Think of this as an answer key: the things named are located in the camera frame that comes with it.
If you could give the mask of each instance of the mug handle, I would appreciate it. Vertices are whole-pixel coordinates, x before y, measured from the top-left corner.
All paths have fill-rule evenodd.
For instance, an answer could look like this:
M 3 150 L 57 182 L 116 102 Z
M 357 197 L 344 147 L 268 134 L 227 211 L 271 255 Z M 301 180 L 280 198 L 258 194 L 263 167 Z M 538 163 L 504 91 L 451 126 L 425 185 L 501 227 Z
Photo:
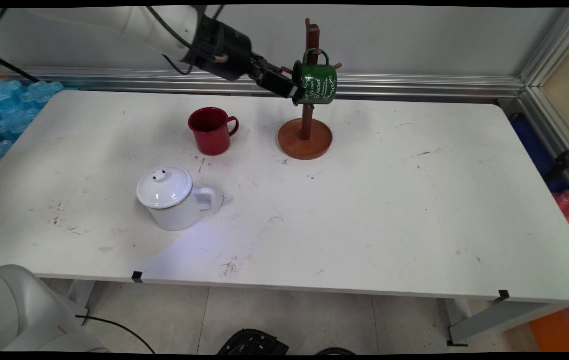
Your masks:
M 322 50 L 321 48 L 318 48 L 318 47 L 310 48 L 309 50 L 305 51 L 305 52 L 304 52 L 304 56 L 302 57 L 302 62 L 303 62 L 304 64 L 307 64 L 307 57 L 309 57 L 310 52 L 316 51 L 316 50 L 321 50 L 321 51 L 322 51 L 322 54 L 324 55 L 325 60 L 326 60 L 325 66 L 330 66 L 330 65 L 329 65 L 329 55 L 327 55 L 327 53 L 324 52 L 324 50 Z
M 229 124 L 232 121 L 236 122 L 236 127 L 234 127 L 233 130 L 231 130 L 231 132 L 229 133 L 230 137 L 234 136 L 234 134 L 238 132 L 238 128 L 241 127 L 241 122 L 238 121 L 238 118 L 236 116 L 230 116 L 229 121 L 227 121 L 227 124 Z
M 210 198 L 209 202 L 203 203 L 198 201 L 198 206 L 201 212 L 204 212 L 204 210 L 211 210 L 214 207 L 214 203 L 216 203 L 216 191 L 214 191 L 214 189 L 209 187 L 196 187 L 193 189 L 193 194 L 195 196 L 205 195 Z

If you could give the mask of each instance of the wooden mug stand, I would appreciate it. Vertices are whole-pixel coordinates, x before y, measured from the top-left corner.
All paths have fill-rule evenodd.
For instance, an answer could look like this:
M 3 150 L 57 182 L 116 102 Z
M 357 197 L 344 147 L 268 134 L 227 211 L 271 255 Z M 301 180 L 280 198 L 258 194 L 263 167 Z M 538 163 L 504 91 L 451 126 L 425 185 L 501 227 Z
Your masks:
M 312 24 L 307 18 L 307 49 L 320 47 L 321 29 L 316 24 Z M 309 54 L 307 63 L 318 64 L 318 51 Z M 342 64 L 336 64 L 336 69 L 341 68 Z M 290 75 L 291 69 L 282 67 L 282 71 Z M 333 133 L 329 126 L 322 121 L 314 119 L 314 105 L 302 105 L 302 118 L 295 118 L 283 125 L 278 132 L 278 142 L 285 154 L 298 160 L 317 159 L 329 150 L 333 141 Z

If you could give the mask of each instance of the wooden stand base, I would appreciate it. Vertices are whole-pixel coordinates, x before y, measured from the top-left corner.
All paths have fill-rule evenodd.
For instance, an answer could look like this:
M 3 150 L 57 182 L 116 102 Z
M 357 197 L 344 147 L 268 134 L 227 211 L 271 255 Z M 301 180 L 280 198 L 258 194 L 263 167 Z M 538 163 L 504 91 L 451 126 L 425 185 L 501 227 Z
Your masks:
M 278 142 L 285 154 L 298 160 L 313 160 L 323 156 L 333 141 L 329 126 L 316 119 L 311 120 L 310 139 L 301 139 L 303 119 L 293 119 L 280 128 Z

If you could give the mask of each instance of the green mug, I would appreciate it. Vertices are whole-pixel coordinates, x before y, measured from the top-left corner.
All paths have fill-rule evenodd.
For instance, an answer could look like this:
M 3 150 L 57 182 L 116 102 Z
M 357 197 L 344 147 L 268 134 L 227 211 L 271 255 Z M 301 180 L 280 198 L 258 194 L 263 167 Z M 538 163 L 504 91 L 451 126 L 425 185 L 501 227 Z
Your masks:
M 312 51 L 319 48 L 309 48 L 304 53 L 302 63 L 298 60 L 293 66 L 292 80 L 298 86 L 298 91 L 292 96 L 293 104 L 331 104 L 336 97 L 338 73 L 329 64 L 329 56 L 322 51 L 326 64 L 308 64 L 307 58 Z

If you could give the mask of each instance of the black tape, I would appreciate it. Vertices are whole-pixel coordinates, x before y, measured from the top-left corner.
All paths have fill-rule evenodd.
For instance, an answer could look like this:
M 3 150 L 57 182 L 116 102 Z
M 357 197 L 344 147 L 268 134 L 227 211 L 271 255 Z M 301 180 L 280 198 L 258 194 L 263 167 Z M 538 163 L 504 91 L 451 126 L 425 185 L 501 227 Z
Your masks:
M 497 298 L 497 299 L 495 299 L 495 301 L 504 301 L 504 300 L 509 299 L 509 297 L 510 297 L 510 296 L 509 296 L 509 291 L 507 291 L 507 290 L 499 290 L 499 292 L 500 292 L 500 297 Z
M 131 276 L 134 283 L 140 283 L 140 284 L 143 283 L 142 277 L 143 277 L 143 273 L 140 271 L 134 271 L 133 276 Z
M 453 341 L 447 340 L 447 341 L 446 341 L 446 346 L 448 346 L 448 347 L 469 347 L 469 344 L 466 344 L 466 345 L 463 345 L 463 344 L 454 344 Z

